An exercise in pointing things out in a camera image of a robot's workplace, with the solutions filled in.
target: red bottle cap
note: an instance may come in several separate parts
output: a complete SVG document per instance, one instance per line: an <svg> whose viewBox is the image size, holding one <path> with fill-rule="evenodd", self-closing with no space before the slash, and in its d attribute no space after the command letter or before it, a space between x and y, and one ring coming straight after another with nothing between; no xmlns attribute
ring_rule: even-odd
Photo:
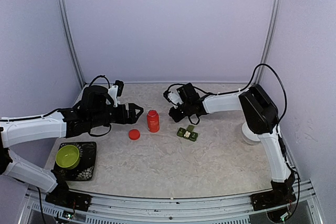
<svg viewBox="0 0 336 224"><path fill-rule="evenodd" d="M157 111L156 111L156 110L150 110L150 111L148 112L148 115L149 115L149 116L156 116L156 115L157 115Z"/></svg>
<svg viewBox="0 0 336 224"><path fill-rule="evenodd" d="M130 137L131 140L138 140L140 137L140 131L138 130L130 130L128 133L128 136Z"/></svg>

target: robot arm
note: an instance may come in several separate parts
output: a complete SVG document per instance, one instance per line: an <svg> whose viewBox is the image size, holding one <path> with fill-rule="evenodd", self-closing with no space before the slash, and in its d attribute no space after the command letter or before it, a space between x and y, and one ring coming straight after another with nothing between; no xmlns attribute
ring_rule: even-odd
<svg viewBox="0 0 336 224"><path fill-rule="evenodd" d="M190 120L192 115L196 115L199 120L201 115L242 110L250 131L248 135L260 139L266 151L272 177L271 201L280 204L289 199L293 200L292 184L295 177L285 159L286 147L280 135L278 109L260 85L255 84L244 92L207 94L200 97L193 85L188 83L178 88L177 94L167 90L163 96L174 105L169 111L169 116L175 122L185 117Z"/></svg>
<svg viewBox="0 0 336 224"><path fill-rule="evenodd" d="M73 108L57 109L46 115L1 118L0 175L37 186L53 194L56 201L69 201L63 197L68 194L68 186L62 177L53 170L45 170L24 160L9 148L15 144L45 138L90 134L92 128L99 126L109 127L111 130L111 123L136 123L143 108L129 103L127 110L125 104L120 104L117 98L121 96L122 89L121 81L116 81L109 89L89 86L83 90L82 99Z"/></svg>

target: black cable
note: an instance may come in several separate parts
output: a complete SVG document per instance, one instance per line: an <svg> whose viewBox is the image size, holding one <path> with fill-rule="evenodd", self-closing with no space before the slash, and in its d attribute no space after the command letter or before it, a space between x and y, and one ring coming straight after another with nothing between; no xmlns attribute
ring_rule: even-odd
<svg viewBox="0 0 336 224"><path fill-rule="evenodd" d="M107 134L110 133L111 129L112 129L112 125L109 124L109 131L108 131L108 132L106 132L106 133L104 133L104 134L101 134L101 135L95 135L95 134L91 134L91 133L89 133L89 135L92 136L92 137L101 137L101 136L105 136L105 135L107 135Z"/></svg>
<svg viewBox="0 0 336 224"><path fill-rule="evenodd" d="M97 77L95 77L95 78L90 82L89 86L91 86L91 85L92 85L97 79L99 79L99 78L104 78L104 79L107 81L107 84L109 85L109 89L111 88L110 81L109 81L109 79L107 79L106 76L97 76Z"/></svg>
<svg viewBox="0 0 336 224"><path fill-rule="evenodd" d="M212 92L206 92L206 91L204 91L203 89L200 89L200 88L195 87L195 86L193 86L193 87L194 87L195 89L199 90L200 92L206 94L206 95L225 95L225 94L234 94L234 93L242 92L242 91L244 91L245 89L247 89L247 88L251 85L251 83L252 83L252 81L253 81L253 79L254 79L254 75L255 75L255 73L256 73L256 70L257 70L259 67L261 67L261 66L265 66L265 67L267 67L268 69L270 69L270 70L273 72L273 74L275 75L275 77L278 79L278 81L279 81L279 83L280 83L280 85L281 85L282 92L283 92L283 94L284 94L283 96L284 96L284 99L285 99L285 108L284 108L284 112L282 113L281 117L279 118L279 122L280 122L281 119L285 116L286 111L287 111L287 94L286 94L285 87L284 87L284 85L282 84L282 81L281 81L280 77L279 77L278 74L275 72L275 70L274 70L270 65L268 65L268 64L265 64L265 63L260 63L260 64L258 64L258 65L254 68L253 73L252 73L252 76L251 76L251 79L249 80L249 82L246 84L245 87L243 87L243 88L240 89L240 90L234 90L234 91L228 91L228 92L222 92L222 93L217 93L217 94L216 94L216 93L212 93ZM185 84L175 83L175 84L170 85L170 86L167 88L166 91L169 91L170 88L173 87L173 86L184 86L184 85L185 85Z"/></svg>
<svg viewBox="0 0 336 224"><path fill-rule="evenodd" d="M36 187L36 188L38 190L38 196L39 196L39 200L40 200L40 209L41 209L42 220L43 220L44 224L47 224L46 219L44 218L44 214L43 214L41 190L38 187Z"/></svg>
<svg viewBox="0 0 336 224"><path fill-rule="evenodd" d="M296 174L298 175L298 199L297 199L297 201L296 201L296 205L295 205L295 207L294 207L293 212L292 212L292 213L290 214L290 216L285 220L285 221L287 221L287 220L289 220L289 219L294 215L296 209L297 209L298 206L299 206L299 201L300 201L300 180L301 180L301 179L300 179L300 175L299 175L299 173L298 173L296 170L294 170L293 168L291 168L291 167L289 166L289 164L287 163L287 158L285 158L285 160L286 160L286 165L287 165L288 169L290 169L291 172L296 173Z"/></svg>
<svg viewBox="0 0 336 224"><path fill-rule="evenodd" d="M45 114L45 115L37 115L37 116L31 116L29 118L15 118L15 119L9 119L9 120L0 120L0 122L18 122L18 121L26 121L26 120L33 120L33 119L39 119L39 118L45 118L51 114L53 114L54 112L60 110L60 108L58 109L54 109L53 111L50 111L49 113Z"/></svg>
<svg viewBox="0 0 336 224"><path fill-rule="evenodd" d="M191 121L191 116L188 116L188 119L189 119L189 122L191 123L191 124L193 124L193 125L198 125L199 124L199 122L200 122L200 117L198 116L198 115L196 115L197 116L197 122L196 123L194 123L193 121Z"/></svg>

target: light purple wall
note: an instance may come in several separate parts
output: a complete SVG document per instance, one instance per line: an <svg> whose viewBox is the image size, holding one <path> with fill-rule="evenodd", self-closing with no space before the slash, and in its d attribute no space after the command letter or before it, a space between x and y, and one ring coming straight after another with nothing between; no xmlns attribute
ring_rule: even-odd
<svg viewBox="0 0 336 224"><path fill-rule="evenodd" d="M303 179L311 179L327 223L336 209L336 0L282 0L268 62L288 95L281 128ZM283 108L276 79L263 87Z"/></svg>
<svg viewBox="0 0 336 224"><path fill-rule="evenodd" d="M79 93L56 0L0 0L0 116L70 106ZM54 140L12 149L44 165ZM26 186L0 176L1 223L15 223Z"/></svg>
<svg viewBox="0 0 336 224"><path fill-rule="evenodd" d="M66 0L85 80L247 82L273 0Z"/></svg>

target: yellow-green bowl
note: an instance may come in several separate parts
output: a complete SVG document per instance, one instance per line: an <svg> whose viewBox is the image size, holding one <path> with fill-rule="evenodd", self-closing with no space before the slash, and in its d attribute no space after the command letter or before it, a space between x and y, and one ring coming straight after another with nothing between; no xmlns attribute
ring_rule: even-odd
<svg viewBox="0 0 336 224"><path fill-rule="evenodd" d="M79 164L79 150L74 145L63 146L56 154L56 164L64 169L74 169Z"/></svg>

